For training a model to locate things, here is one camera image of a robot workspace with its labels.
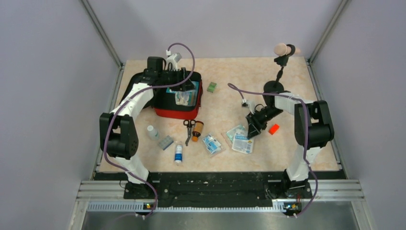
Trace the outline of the blue cotton swab bag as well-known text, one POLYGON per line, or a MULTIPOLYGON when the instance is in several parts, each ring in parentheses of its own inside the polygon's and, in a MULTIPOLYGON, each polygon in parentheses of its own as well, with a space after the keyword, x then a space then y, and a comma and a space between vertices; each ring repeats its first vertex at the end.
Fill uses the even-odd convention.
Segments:
MULTIPOLYGON (((198 91, 199 91, 199 82, 198 81, 192 81, 192 82, 193 82, 193 84, 195 85, 196 88, 195 88, 195 90, 190 91, 191 92, 191 101, 190 101, 189 106, 195 106, 196 100, 197 100, 197 94, 198 94, 198 91)), ((175 92, 177 92, 177 91, 173 91, 170 88, 166 89, 166 93, 169 93, 171 96, 174 96, 174 97, 175 97, 175 92)))

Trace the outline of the bandage strip packet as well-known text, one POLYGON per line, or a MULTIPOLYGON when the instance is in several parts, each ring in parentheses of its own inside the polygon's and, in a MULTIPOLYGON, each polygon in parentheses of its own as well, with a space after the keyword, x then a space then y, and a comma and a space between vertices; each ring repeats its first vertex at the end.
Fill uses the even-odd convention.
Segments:
POLYGON ((175 92, 175 104, 182 106, 189 106, 191 101, 191 92, 189 91, 178 91, 175 92))

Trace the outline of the white blue dressing pouch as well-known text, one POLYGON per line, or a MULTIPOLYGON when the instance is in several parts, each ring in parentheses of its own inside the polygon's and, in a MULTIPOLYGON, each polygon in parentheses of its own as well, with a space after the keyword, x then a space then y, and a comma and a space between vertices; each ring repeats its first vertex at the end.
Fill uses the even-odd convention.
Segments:
POLYGON ((244 154, 251 154, 253 152, 253 146, 253 140, 248 139, 246 136, 235 134, 232 143, 232 150, 244 154))

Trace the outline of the teal gauze packet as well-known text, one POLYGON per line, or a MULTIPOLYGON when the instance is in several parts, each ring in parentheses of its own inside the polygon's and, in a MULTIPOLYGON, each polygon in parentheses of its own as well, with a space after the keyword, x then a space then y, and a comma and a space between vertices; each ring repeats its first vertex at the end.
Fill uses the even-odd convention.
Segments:
POLYGON ((246 129, 243 125, 240 124, 226 132, 226 136, 229 138, 231 142, 233 142, 234 136, 239 130, 245 131, 246 129))

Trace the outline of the blue white plaster packet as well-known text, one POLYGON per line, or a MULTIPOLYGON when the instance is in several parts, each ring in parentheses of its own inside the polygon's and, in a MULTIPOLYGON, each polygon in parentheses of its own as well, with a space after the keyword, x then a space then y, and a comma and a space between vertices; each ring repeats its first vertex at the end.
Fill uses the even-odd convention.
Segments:
POLYGON ((203 137, 203 143, 211 155, 217 154, 222 151, 222 144, 211 134, 203 137))

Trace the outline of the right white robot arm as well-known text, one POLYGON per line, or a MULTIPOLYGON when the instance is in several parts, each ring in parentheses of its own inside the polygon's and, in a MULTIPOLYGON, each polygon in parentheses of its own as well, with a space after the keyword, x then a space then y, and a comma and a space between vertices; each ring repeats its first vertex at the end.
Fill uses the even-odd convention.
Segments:
POLYGON ((334 127, 327 101, 311 101, 284 91, 267 95, 266 106, 246 116, 248 138, 259 135, 267 123, 287 112, 294 116, 294 137, 298 144, 294 158, 285 170, 287 180, 281 184, 281 192, 286 197, 294 197, 300 192, 298 182, 308 179, 309 165, 323 147, 334 138, 334 127))

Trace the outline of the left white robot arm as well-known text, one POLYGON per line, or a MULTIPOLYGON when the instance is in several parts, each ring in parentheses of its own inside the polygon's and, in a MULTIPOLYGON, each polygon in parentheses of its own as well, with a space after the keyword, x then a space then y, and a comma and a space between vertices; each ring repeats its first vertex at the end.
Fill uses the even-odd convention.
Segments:
POLYGON ((109 113, 100 116, 100 143, 105 156, 117 160, 115 166, 125 171, 130 182, 136 184, 135 192, 142 198, 153 194, 154 186, 147 181, 149 171, 142 164, 136 152, 139 145, 135 120, 140 112, 155 102, 164 102, 176 92, 190 92, 196 89, 191 80, 192 71, 180 68, 180 53, 167 58, 149 57, 147 68, 135 74, 120 102, 109 113))

